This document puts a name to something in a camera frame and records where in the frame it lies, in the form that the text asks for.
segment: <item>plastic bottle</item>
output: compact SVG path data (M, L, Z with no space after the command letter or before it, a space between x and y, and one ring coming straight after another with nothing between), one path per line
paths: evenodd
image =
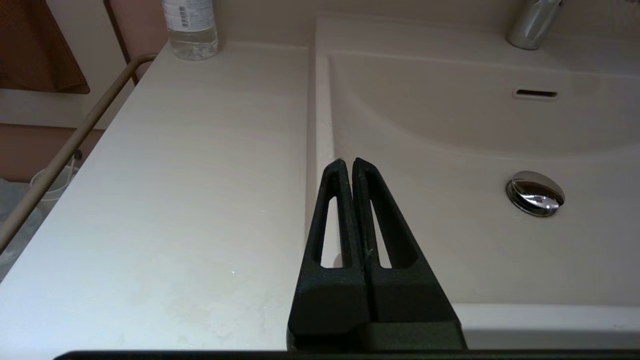
M211 0L163 0L169 42L175 55L204 60L218 53L218 30Z

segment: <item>sink basin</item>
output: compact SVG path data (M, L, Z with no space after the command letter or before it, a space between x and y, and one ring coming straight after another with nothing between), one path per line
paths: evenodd
M496 33L326 17L315 50L307 218L323 167L363 158L470 347L638 346L637 44L550 37L531 52ZM519 210L505 185L521 170L566 204ZM332 219L324 266L339 266Z

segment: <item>metal rail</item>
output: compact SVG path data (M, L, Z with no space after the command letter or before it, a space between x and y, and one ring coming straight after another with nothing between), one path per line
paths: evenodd
M38 205L45 192L47 192L51 184L53 184L60 175L60 172L65 168L71 156L73 156L78 147L80 147L89 132L95 127L98 120L100 120L104 112L107 111L109 105L111 105L116 96L118 96L129 79L135 74L138 67L144 63L153 61L156 56L157 54L144 54L131 60L100 100L98 100L93 109L91 109L91 112L84 118L82 124L80 124L69 140L67 140L60 151L58 151L47 168L42 172L38 181L33 184L18 206L9 214L2 228L0 228L0 254L4 252L33 209Z

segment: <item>countertop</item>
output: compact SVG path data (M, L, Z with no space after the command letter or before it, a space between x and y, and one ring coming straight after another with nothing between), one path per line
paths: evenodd
M0 358L285 349L308 51L166 46L0 284Z

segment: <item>chrome faucet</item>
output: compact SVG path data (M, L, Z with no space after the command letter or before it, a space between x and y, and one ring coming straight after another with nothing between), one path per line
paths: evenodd
M563 4L564 0L527 0L507 35L507 41L521 49L536 50Z

